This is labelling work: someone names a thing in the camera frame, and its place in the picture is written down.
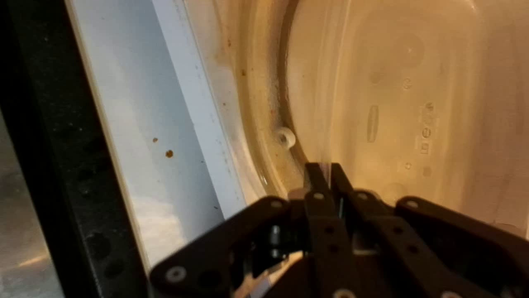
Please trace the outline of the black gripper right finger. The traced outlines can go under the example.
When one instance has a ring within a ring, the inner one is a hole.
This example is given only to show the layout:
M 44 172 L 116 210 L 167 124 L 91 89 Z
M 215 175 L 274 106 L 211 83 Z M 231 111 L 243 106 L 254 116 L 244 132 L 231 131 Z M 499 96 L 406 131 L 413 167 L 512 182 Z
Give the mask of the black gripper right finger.
M 529 298 L 529 241 L 426 198 L 393 207 L 354 188 L 339 164 L 330 188 L 420 298 Z

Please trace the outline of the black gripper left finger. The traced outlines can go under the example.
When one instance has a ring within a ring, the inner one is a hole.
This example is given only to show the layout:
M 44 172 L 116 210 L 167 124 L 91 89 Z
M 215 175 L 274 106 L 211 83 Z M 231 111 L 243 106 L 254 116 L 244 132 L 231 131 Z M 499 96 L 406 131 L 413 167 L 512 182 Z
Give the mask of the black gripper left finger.
M 246 276 L 301 251 L 278 296 L 352 294 L 347 230 L 319 164 L 306 165 L 306 182 L 301 198 L 263 197 L 172 253 L 152 268 L 150 284 L 165 298 L 230 298 Z

